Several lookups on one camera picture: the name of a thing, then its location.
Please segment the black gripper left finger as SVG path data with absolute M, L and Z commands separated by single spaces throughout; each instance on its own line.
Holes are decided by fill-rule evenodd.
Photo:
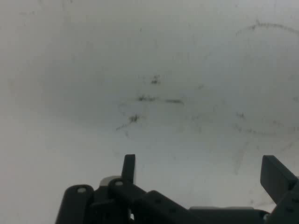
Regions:
M 192 224 L 194 216 L 157 191 L 146 192 L 133 183 L 135 155 L 124 157 L 121 176 L 94 190 L 69 187 L 57 224 Z

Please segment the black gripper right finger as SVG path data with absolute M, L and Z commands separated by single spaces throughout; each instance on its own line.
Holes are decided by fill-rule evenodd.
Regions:
M 276 207 L 267 216 L 267 224 L 299 222 L 299 178 L 273 155 L 262 158 L 260 183 Z

